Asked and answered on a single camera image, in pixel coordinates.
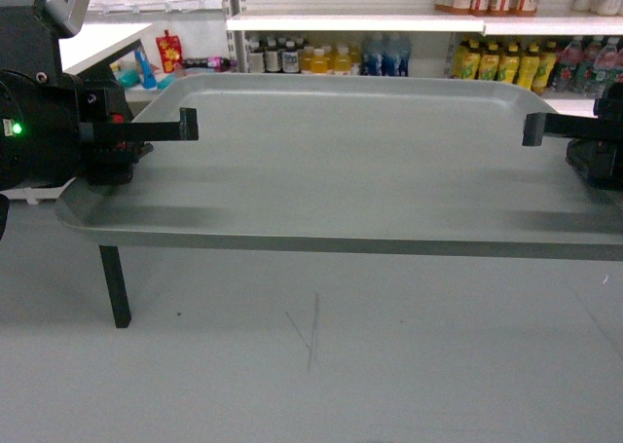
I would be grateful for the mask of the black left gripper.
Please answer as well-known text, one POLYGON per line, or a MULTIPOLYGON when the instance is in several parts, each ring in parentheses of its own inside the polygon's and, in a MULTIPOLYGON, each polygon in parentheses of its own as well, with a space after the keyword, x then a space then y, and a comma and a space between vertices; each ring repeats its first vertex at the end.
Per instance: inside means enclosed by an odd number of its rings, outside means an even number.
POLYGON ((59 186, 81 165, 82 142, 121 142, 87 149, 90 185, 125 185, 153 151, 139 141, 197 141, 198 112, 177 122, 108 122, 132 114, 110 66, 62 70, 59 30, 32 7, 1 9, 1 188, 59 186))

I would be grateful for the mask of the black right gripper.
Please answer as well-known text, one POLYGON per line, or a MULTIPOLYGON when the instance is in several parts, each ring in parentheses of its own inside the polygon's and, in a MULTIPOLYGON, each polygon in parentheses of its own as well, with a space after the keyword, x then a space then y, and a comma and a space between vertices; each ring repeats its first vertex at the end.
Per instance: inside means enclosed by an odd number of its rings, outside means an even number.
POLYGON ((591 187, 622 190, 622 83, 614 83, 594 104, 596 118, 530 113, 522 145, 537 147, 545 136, 572 138, 566 161, 591 187))

